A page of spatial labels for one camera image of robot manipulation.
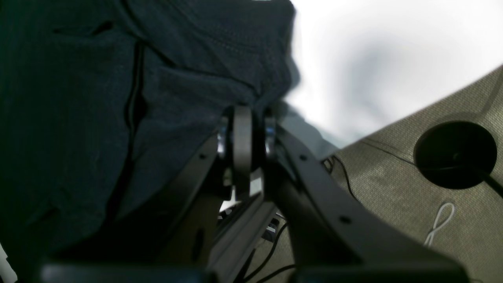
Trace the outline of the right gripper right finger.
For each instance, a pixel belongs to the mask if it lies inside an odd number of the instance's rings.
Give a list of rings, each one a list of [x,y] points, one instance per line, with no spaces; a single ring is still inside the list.
[[[464,268],[390,227],[340,188],[307,147],[263,118],[264,193],[287,219],[292,283],[468,283]]]

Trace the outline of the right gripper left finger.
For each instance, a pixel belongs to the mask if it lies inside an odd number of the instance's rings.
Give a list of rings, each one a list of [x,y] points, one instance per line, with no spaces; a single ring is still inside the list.
[[[237,106],[183,170],[142,205],[82,242],[51,256],[38,283],[231,283],[249,248],[225,201],[250,202],[253,115]]]

